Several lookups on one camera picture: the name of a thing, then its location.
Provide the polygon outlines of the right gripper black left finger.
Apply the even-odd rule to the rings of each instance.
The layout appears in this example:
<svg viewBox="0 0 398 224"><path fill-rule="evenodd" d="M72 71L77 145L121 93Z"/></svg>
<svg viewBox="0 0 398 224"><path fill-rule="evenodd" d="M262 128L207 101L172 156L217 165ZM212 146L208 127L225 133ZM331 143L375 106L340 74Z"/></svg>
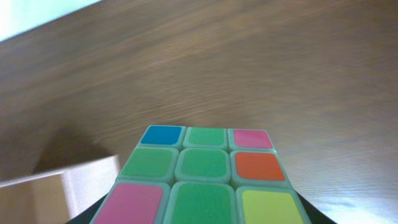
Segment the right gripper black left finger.
<svg viewBox="0 0 398 224"><path fill-rule="evenodd" d="M104 195L84 212L67 221L65 224L89 224L107 196L107 194Z"/></svg>

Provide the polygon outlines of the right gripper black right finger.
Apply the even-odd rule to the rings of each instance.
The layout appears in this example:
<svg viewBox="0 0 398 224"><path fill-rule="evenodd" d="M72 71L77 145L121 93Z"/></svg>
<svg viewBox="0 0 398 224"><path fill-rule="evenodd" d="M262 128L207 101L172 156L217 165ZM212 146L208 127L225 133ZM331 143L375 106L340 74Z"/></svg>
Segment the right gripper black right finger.
<svg viewBox="0 0 398 224"><path fill-rule="evenodd" d="M307 199L301 196L298 192L297 195L305 209L312 224L337 224L331 218L322 213L314 205L312 205Z"/></svg>

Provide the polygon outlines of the colourful puzzle cube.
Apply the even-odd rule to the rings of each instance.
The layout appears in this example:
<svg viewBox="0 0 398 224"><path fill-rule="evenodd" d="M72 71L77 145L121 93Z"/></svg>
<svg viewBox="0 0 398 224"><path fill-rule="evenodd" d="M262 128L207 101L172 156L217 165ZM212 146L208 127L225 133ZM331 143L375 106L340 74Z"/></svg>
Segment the colourful puzzle cube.
<svg viewBox="0 0 398 224"><path fill-rule="evenodd" d="M93 223L309 223L265 130L151 125Z"/></svg>

